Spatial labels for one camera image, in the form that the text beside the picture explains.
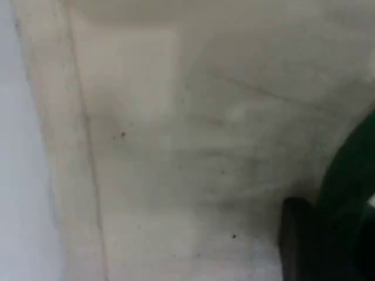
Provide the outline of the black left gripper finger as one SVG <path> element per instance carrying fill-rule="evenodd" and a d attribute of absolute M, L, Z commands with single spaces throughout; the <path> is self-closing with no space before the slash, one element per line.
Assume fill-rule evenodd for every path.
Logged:
<path fill-rule="evenodd" d="M 288 197 L 282 203 L 279 256 L 283 280 L 321 280 L 316 212 L 304 198 Z"/>

